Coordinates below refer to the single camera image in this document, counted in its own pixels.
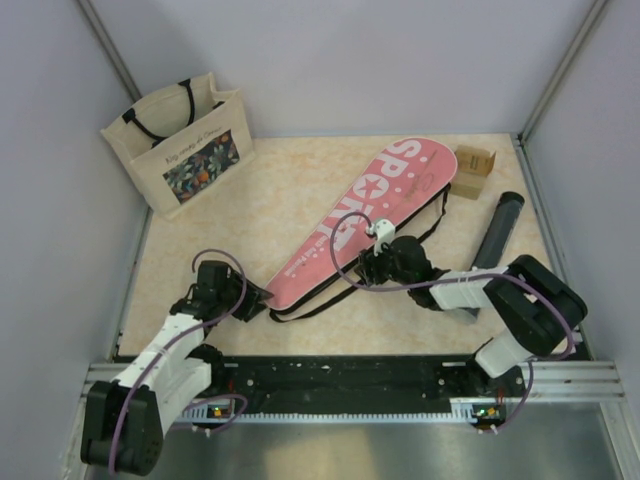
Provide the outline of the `pink racket cover bag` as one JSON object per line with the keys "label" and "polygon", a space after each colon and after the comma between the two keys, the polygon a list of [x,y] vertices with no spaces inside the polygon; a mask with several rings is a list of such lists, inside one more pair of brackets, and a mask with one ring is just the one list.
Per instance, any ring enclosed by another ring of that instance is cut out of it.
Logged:
{"label": "pink racket cover bag", "polygon": [[339,279],[330,250],[345,270],[374,244],[366,221],[386,219],[404,227],[444,193],[456,175],[448,146],[424,137],[397,140],[382,149],[316,226],[289,261],[268,282],[269,308],[294,311]]}

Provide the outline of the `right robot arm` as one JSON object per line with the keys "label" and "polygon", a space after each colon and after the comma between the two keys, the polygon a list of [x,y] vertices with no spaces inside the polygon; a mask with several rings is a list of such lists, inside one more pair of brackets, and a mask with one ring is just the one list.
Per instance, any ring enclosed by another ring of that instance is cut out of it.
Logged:
{"label": "right robot arm", "polygon": [[403,285],[422,308],[494,309],[505,330],[474,353],[466,372],[469,388],[481,396],[498,389],[516,364],[549,356],[588,313],[584,300],[530,255],[487,270],[443,270],[432,265],[417,238],[401,236],[378,254],[361,252],[355,271],[368,287]]}

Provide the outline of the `black shuttlecock tube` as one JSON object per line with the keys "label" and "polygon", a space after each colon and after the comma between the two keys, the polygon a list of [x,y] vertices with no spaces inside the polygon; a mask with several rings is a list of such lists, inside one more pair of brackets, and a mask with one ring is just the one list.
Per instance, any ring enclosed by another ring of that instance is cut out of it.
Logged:
{"label": "black shuttlecock tube", "polygon": [[501,194],[471,263],[471,270],[491,269],[499,264],[524,203],[519,193],[506,191]]}

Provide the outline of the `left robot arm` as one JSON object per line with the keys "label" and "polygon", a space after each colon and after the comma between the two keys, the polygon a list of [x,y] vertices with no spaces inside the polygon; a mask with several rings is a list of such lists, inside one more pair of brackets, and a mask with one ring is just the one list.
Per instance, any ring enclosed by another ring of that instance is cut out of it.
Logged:
{"label": "left robot arm", "polygon": [[272,296],[226,262],[202,262],[195,282],[145,349],[113,379],[89,389],[81,461],[112,474],[146,476],[183,414],[212,405],[212,422],[189,427],[206,433],[236,421],[249,401],[229,384],[222,354],[205,338],[229,316],[253,319]]}

